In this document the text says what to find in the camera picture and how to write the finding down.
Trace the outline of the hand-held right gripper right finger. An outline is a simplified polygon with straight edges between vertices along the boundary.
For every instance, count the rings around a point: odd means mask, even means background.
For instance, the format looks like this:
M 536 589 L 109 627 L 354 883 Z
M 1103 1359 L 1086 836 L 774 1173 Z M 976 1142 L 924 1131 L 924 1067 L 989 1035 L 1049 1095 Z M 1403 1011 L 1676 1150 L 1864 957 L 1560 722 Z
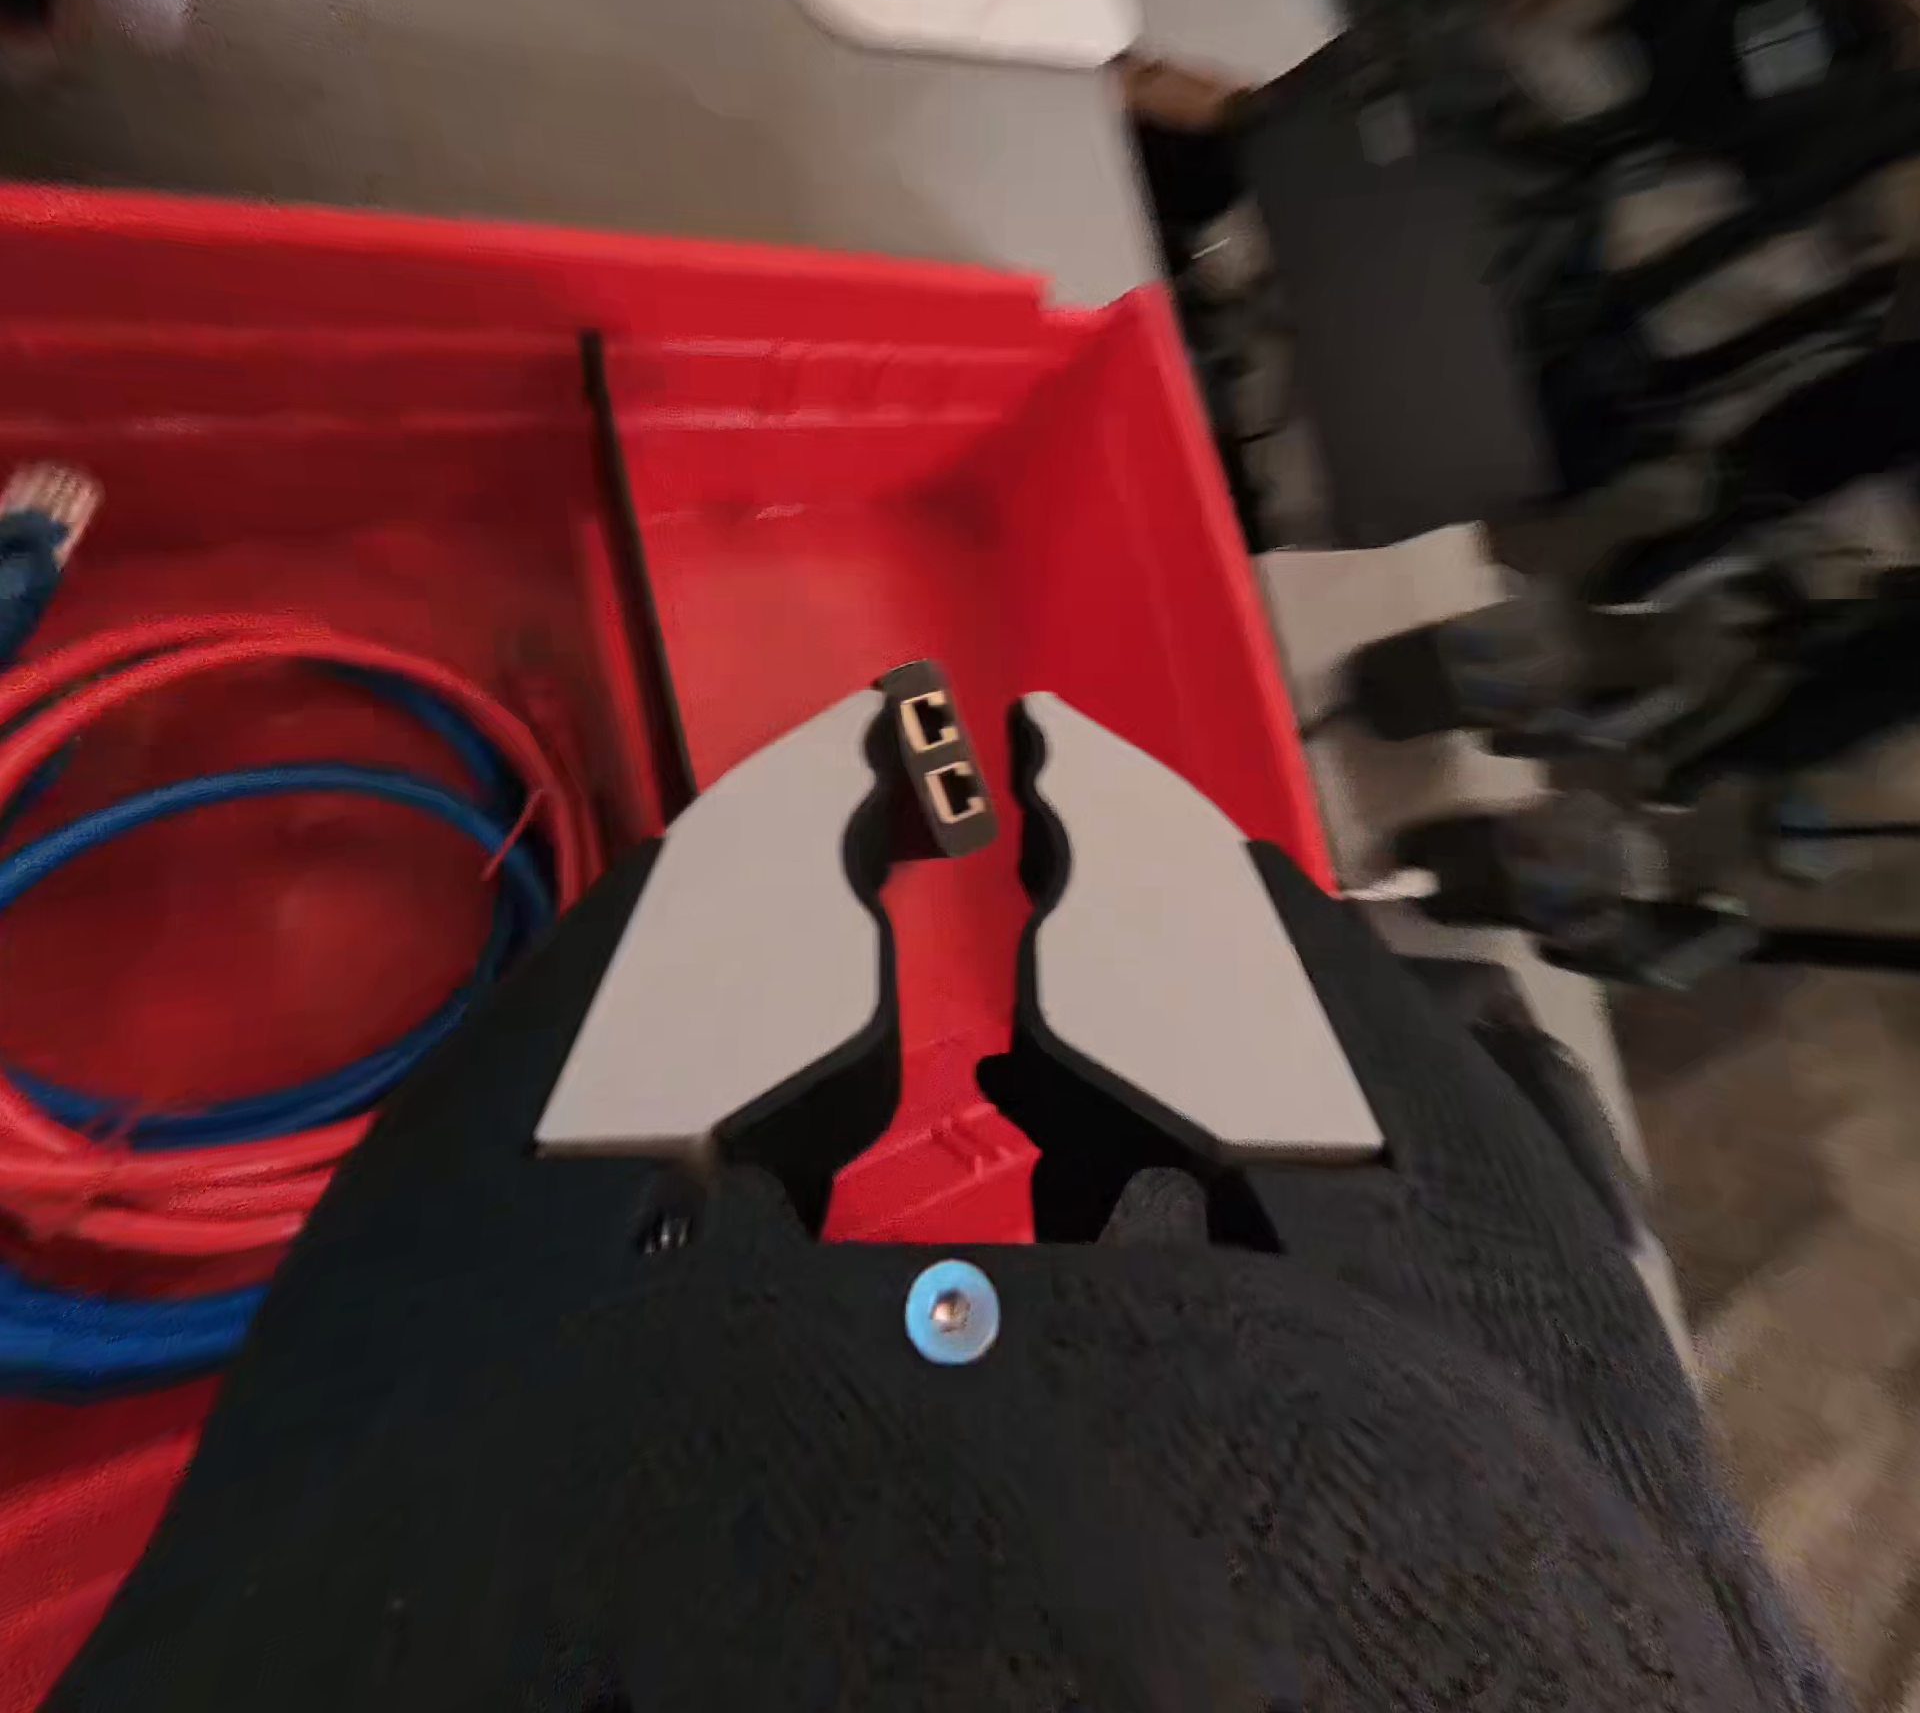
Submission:
M 1379 1114 L 1254 838 L 1056 692 L 1010 715 L 1021 1044 L 1224 1165 L 1373 1163 Z

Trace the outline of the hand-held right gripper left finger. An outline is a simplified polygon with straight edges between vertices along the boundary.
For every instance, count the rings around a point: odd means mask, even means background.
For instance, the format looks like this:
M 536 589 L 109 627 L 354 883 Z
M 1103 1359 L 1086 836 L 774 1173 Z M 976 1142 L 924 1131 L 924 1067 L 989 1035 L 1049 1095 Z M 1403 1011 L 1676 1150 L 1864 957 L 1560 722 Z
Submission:
M 893 930 L 850 859 L 884 821 L 856 691 L 662 836 L 536 1127 L 549 1157 L 853 1163 L 901 1103 Z

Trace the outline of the black ethernet coupler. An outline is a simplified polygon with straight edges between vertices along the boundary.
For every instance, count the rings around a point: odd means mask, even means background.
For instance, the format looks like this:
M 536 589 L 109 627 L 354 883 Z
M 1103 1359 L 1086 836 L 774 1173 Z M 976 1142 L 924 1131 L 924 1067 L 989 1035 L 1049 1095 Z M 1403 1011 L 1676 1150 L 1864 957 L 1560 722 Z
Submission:
M 894 861 L 963 861 L 999 835 L 999 812 L 956 692 L 936 660 L 877 678 L 883 703 L 869 737 Z

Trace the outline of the red storage bin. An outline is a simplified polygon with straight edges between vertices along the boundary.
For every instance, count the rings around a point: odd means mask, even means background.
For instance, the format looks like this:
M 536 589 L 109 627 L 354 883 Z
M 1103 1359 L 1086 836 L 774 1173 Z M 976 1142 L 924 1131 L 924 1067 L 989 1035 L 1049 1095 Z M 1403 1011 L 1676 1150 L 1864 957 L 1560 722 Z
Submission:
M 292 617 L 450 666 L 564 766 L 614 857 L 664 830 L 579 335 L 608 338 L 699 784 L 916 658 L 989 784 L 1061 692 L 1320 885 L 1333 864 L 1171 305 L 1036 280 L 539 227 L 5 185 L 5 480 L 92 473 L 41 654 L 164 619 Z M 81 730 L 16 825 L 281 761 L 463 774 L 388 703 L 289 664 L 194 672 Z M 843 1240 L 1030 1240 L 1036 1153 L 980 1096 L 1008 1044 L 1019 836 L 884 888 L 894 1125 Z M 217 806 L 5 913 L 5 1068 L 128 1110 L 267 1095 L 469 979 L 488 863 L 383 802 Z M 146 1545 L 214 1382 L 5 1399 L 5 1709 L 36 1709 Z

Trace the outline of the black battery charger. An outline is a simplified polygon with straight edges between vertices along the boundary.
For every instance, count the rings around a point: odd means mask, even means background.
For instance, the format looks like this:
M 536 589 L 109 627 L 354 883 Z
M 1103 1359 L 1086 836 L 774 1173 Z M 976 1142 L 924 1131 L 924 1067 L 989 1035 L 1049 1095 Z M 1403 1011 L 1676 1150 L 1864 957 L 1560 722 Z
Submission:
M 1572 672 L 1572 625 L 1515 596 L 1359 646 L 1343 696 L 1381 741 L 1500 735 L 1559 711 Z
M 1521 935 L 1590 980 L 1690 991 L 1764 949 L 1741 905 L 1669 897 L 1663 842 L 1597 794 L 1433 817 L 1387 853 L 1435 925 Z

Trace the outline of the black bin divider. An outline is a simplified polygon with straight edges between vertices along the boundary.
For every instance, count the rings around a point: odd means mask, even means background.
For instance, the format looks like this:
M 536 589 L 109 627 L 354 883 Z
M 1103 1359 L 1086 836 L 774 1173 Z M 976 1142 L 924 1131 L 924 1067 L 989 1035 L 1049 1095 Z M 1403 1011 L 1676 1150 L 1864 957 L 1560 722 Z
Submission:
M 613 579 L 629 630 L 647 755 L 655 774 L 657 814 L 670 826 L 700 794 L 674 666 L 662 628 L 659 587 L 639 520 L 621 418 L 613 398 L 613 362 L 607 335 L 579 335 L 585 402 L 588 406 L 595 473 L 607 500 Z

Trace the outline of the black case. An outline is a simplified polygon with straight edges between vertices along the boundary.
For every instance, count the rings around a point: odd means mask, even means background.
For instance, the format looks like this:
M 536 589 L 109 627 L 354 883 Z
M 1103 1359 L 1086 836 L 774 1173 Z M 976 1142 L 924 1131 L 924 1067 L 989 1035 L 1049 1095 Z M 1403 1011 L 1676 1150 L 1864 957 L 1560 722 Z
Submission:
M 1544 500 L 1549 434 L 1497 272 L 1502 166 L 1350 40 L 1261 99 L 1243 159 L 1334 537 L 1387 547 Z

